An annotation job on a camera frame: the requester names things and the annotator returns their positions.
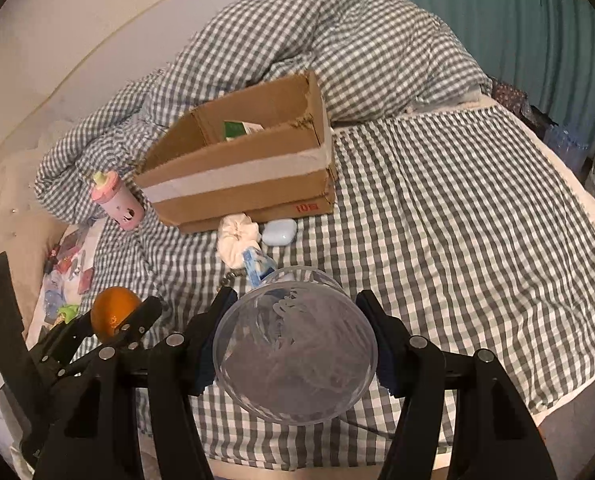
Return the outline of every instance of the checkered bed sheet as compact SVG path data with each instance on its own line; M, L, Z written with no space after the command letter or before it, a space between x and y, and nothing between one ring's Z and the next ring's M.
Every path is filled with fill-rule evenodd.
M169 67L69 132L39 168L38 199L70 222L98 214L93 171L130 174L187 109L308 68L333 120L363 123L335 139L335 211L298 220L295 244L269 250L277 263L325 270L351 296L371 288L386 312L444 350L492 349L533 412L593 377L595 230L504 110L392 118L412 102L488 85L450 30L407 0L234 4ZM135 232L107 223L94 264L82 311L113 285L164 300L148 344L204 311L226 271L215 232L183 235L148 204ZM191 403L210 458L285 470L380 463L401 413L375 381L352 410L314 426L266 423L216 384ZM139 416L148 432L143 393ZM454 417L448 394L440 452L452 444Z

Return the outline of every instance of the teal curtain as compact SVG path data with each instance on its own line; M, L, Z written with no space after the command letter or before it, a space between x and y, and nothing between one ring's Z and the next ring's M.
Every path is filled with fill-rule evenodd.
M588 0L411 0L437 14L482 69L529 94L595 150L595 10Z

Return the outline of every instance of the gray floor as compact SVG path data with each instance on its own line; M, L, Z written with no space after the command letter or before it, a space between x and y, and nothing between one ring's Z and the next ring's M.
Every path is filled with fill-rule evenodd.
M541 425L558 480L575 479L595 455L595 381Z

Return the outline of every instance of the cardboard box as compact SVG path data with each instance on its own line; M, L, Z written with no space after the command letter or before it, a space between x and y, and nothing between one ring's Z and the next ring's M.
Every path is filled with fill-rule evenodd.
M224 140L224 121L263 130ZM135 177L160 219L184 232L333 211L332 131L313 72L226 94L181 117Z

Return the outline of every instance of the pink bottle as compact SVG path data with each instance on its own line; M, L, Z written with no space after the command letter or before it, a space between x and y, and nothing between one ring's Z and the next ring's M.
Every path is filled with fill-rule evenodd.
M115 171L93 175L90 197L125 231L135 229L144 218L144 208Z

